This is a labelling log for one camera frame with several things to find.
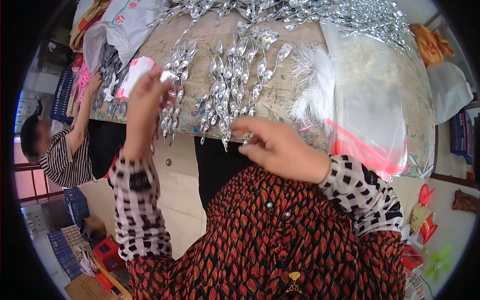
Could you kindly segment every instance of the cardboard box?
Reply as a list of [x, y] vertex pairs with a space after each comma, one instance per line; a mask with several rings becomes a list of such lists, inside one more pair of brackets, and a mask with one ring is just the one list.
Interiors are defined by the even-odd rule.
[[71, 300], [117, 300], [113, 295], [100, 285], [95, 277], [81, 274], [65, 287]]

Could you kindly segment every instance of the brown cloth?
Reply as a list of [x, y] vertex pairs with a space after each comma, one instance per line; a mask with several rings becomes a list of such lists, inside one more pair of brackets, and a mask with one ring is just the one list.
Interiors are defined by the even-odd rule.
[[452, 204], [453, 210], [463, 210], [465, 212], [477, 214], [479, 207], [479, 199], [472, 195], [466, 194], [461, 190], [455, 191], [455, 200]]
[[410, 26], [410, 30], [415, 35], [415, 41], [419, 45], [425, 67], [444, 61], [444, 54], [450, 56], [455, 54], [448, 41], [442, 38], [438, 30], [432, 33], [420, 24], [413, 24]]
[[84, 34], [107, 10], [111, 0], [93, 0], [92, 6], [83, 14], [70, 31], [70, 48], [79, 52], [83, 46]]

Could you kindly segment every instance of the white fringe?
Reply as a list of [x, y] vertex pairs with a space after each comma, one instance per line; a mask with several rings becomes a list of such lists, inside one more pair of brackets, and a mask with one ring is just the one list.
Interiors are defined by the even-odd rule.
[[322, 45], [297, 45], [290, 74], [297, 87], [297, 98], [289, 107], [290, 119], [313, 130], [325, 128], [331, 133], [327, 119], [334, 120], [335, 69]]

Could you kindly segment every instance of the black plastic basket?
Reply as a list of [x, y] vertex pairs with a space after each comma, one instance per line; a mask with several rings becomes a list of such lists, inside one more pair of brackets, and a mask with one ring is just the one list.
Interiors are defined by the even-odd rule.
[[53, 98], [52, 108], [50, 109], [50, 119], [71, 123], [73, 117], [67, 117], [68, 101], [70, 99], [70, 92], [73, 85], [72, 68], [66, 66], [60, 75], [60, 80], [57, 85], [57, 90]]

